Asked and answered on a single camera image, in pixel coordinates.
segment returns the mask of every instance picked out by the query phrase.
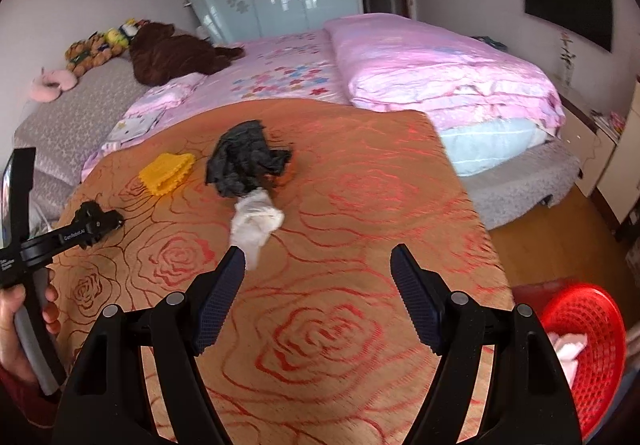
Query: basket rim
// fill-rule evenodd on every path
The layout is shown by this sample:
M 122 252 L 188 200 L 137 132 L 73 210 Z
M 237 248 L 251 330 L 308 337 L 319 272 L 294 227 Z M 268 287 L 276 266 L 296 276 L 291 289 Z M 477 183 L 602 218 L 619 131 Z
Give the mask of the basket rim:
M 607 311 L 609 312 L 611 323 L 613 325 L 613 334 L 615 340 L 616 349 L 621 349 L 622 352 L 616 354 L 616 362 L 613 369 L 612 380 L 604 391 L 604 399 L 609 400 L 607 403 L 603 403 L 602 406 L 598 409 L 598 412 L 591 416 L 584 425 L 582 429 L 582 437 L 586 438 L 589 436 L 591 431 L 598 425 L 605 413 L 609 410 L 609 406 L 613 401 L 613 398 L 616 394 L 620 386 L 620 382 L 622 381 L 622 376 L 625 368 L 625 355 L 626 355 L 626 328 L 625 323 L 622 318 L 622 314 L 620 314 L 620 310 L 618 305 L 613 300 L 611 295 L 600 286 L 595 284 L 588 284 L 585 282 L 572 284 L 567 288 L 560 291 L 553 297 L 546 307 L 543 309 L 542 315 L 540 316 L 540 323 L 542 327 L 547 330 L 547 325 L 549 324 L 549 319 L 554 315 L 557 311 L 562 309 L 562 306 L 569 300 L 573 300 L 576 297 L 579 297 L 580 294 L 590 293 L 593 298 L 593 293 L 596 293 L 600 297 L 600 303 L 603 306 L 606 306 Z

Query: wooden floor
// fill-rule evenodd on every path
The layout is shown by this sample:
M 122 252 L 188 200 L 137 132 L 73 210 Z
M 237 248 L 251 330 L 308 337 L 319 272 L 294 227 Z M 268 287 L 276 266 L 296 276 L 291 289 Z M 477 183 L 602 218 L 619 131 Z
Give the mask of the wooden floor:
M 536 206 L 490 233 L 511 286 L 575 277 L 606 289 L 627 326 L 640 320 L 640 289 L 625 262 L 628 245 L 616 242 L 577 187 L 560 205 Z

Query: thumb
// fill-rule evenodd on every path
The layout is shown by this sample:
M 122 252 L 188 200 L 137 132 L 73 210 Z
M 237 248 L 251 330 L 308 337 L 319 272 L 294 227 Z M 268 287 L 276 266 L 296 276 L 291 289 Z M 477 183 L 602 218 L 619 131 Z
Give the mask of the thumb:
M 14 316 L 24 303 L 26 291 L 22 284 L 0 290 L 0 332 L 14 331 Z

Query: black cloth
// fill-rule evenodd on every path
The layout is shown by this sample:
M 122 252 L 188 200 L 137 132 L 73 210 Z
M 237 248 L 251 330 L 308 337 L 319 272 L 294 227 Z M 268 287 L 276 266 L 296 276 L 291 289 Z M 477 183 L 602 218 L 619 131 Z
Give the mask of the black cloth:
M 292 152 L 271 149 L 259 120 L 239 123 L 220 137 L 207 162 L 205 183 L 224 198 L 241 198 L 265 187 L 266 176 L 282 176 Z

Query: sleeve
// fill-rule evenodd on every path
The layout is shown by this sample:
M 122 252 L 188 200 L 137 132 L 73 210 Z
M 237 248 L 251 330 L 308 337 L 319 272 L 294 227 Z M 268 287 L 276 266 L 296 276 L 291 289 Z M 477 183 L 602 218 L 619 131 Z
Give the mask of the sleeve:
M 29 423 L 39 428 L 51 428 L 58 405 L 49 401 L 36 387 L 24 385 L 0 366 L 0 383 L 9 398 Z

